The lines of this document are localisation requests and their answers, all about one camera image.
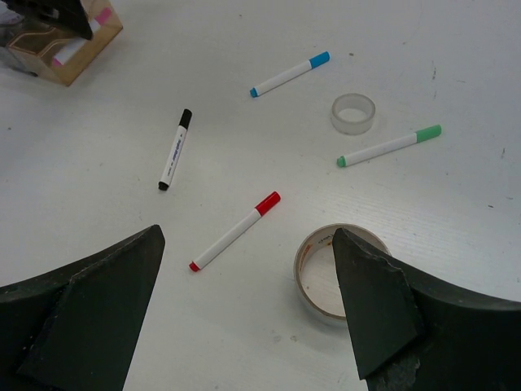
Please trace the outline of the pink marker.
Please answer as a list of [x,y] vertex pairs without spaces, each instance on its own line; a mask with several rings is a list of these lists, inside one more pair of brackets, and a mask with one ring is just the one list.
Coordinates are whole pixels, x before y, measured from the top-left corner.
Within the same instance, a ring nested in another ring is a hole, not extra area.
[[[103,10],[90,21],[90,27],[93,33],[97,33],[112,16],[112,9],[105,7]],[[55,67],[64,66],[86,43],[90,41],[84,38],[74,38],[67,42],[53,57],[52,64]]]

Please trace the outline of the red marker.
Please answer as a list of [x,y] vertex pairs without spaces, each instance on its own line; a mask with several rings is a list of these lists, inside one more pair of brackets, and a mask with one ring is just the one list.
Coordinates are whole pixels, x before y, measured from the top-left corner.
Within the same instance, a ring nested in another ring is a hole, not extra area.
[[280,200],[281,196],[276,191],[273,191],[271,194],[266,196],[245,218],[235,224],[219,240],[191,261],[188,265],[189,269],[196,273],[209,265],[237,238],[265,216]]

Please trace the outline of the green marker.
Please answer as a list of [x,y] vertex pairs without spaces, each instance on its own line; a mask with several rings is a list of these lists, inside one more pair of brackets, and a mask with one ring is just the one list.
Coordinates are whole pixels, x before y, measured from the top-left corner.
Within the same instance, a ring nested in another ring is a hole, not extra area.
[[440,125],[433,125],[422,130],[417,130],[412,134],[408,134],[404,137],[396,138],[385,143],[380,143],[379,145],[368,147],[366,149],[349,153],[347,155],[342,155],[337,158],[336,164],[340,168],[347,168],[349,166],[386,155],[390,152],[394,152],[402,148],[439,137],[441,133],[442,127]]

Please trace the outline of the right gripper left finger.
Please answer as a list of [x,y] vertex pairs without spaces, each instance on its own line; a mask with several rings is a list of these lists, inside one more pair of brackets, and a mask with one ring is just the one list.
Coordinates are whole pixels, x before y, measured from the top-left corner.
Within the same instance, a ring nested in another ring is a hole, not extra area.
[[3,390],[121,390],[164,253],[158,225],[1,288]]

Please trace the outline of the large white tape roll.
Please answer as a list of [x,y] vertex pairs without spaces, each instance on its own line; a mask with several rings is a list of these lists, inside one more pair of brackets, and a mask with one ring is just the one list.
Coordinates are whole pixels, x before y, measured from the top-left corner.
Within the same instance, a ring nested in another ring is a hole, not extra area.
[[334,234],[340,228],[355,233],[384,253],[389,253],[387,245],[365,228],[353,224],[330,224],[315,230],[304,239],[296,252],[293,270],[296,291],[305,309],[328,326],[346,328],[332,247]]

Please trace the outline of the blue marker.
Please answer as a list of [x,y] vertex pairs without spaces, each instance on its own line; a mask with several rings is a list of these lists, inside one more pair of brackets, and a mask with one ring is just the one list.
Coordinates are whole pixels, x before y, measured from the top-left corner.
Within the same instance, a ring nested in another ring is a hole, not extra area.
[[279,73],[278,75],[271,77],[270,79],[263,81],[257,86],[253,86],[249,90],[249,94],[252,98],[258,98],[259,96],[291,81],[304,73],[311,71],[312,69],[318,68],[321,65],[327,63],[331,59],[331,55],[328,51],[324,51],[319,55],[315,55],[313,58],[305,60],[301,64],[289,68],[288,70]]

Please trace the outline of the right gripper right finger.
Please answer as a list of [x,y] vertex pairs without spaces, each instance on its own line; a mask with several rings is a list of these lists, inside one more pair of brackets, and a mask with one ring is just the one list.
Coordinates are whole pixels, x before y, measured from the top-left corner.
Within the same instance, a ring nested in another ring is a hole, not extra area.
[[340,228],[339,290],[370,390],[517,390],[520,304],[448,283]]

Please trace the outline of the black marker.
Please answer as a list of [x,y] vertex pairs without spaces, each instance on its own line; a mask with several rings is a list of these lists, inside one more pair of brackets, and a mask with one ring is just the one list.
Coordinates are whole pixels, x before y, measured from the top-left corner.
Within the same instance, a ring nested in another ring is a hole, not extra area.
[[171,186],[173,175],[177,167],[183,144],[186,139],[192,115],[192,111],[188,108],[185,108],[182,112],[175,134],[175,139],[169,152],[169,157],[167,159],[161,178],[158,182],[158,188],[160,191],[167,191]]

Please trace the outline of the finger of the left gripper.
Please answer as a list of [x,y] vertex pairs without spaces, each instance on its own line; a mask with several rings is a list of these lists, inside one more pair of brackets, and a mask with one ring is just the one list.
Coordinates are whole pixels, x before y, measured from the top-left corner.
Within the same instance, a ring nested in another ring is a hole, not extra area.
[[7,8],[30,20],[74,33],[77,37],[91,40],[90,27],[85,7],[80,0],[2,0]]

